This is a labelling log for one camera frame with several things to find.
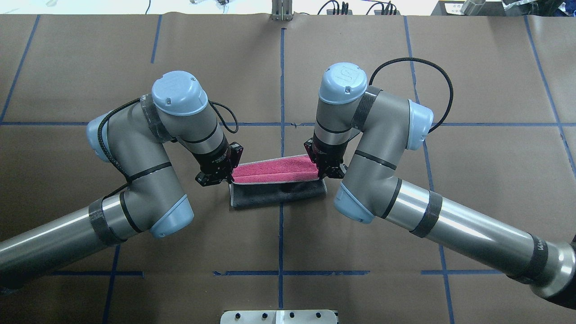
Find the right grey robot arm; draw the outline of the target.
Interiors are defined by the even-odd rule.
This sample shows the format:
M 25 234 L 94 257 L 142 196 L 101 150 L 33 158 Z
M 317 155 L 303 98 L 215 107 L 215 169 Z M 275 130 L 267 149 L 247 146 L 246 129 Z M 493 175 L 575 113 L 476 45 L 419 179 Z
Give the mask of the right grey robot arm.
M 341 180 L 334 206 L 342 215 L 385 219 L 575 308 L 574 243 L 547 242 L 396 176 L 403 153 L 422 147 L 432 129 L 432 110 L 373 86 L 350 62 L 325 70 L 318 97 L 304 146 L 319 178 Z

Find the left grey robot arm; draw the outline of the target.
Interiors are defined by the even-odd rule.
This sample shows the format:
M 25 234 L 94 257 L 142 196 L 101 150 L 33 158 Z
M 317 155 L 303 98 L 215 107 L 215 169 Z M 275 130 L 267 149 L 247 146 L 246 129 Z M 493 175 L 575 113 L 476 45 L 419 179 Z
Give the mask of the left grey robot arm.
M 95 154 L 126 184 L 90 205 L 1 243 L 1 293 L 82 260 L 132 236 L 164 238 L 193 221 L 189 199 L 164 144 L 179 142 L 196 159 L 201 186 L 233 182 L 243 147 L 228 142 L 221 115 L 199 80 L 167 72 L 145 94 L 89 122 Z

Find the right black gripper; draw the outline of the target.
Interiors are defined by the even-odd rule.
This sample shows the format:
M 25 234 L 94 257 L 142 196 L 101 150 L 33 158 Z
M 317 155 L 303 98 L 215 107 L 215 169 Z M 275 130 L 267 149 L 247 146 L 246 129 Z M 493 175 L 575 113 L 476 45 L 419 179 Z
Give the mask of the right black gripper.
M 320 179 L 343 179 L 347 171 L 343 157 L 347 142 L 339 145 L 329 145 L 318 138 L 310 138 L 304 142 L 304 148 L 318 170 Z

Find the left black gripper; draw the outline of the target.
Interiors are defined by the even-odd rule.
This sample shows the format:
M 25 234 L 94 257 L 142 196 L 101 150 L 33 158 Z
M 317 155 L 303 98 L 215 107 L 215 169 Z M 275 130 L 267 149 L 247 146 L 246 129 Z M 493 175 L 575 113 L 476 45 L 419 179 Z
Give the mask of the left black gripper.
M 195 159 L 200 165 L 200 172 L 195 180 L 201 186 L 214 186 L 223 180 L 233 182 L 233 170 L 239 165 L 243 153 L 243 146 L 237 142 L 229 144 L 222 141 L 221 144 L 209 153 L 195 154 Z

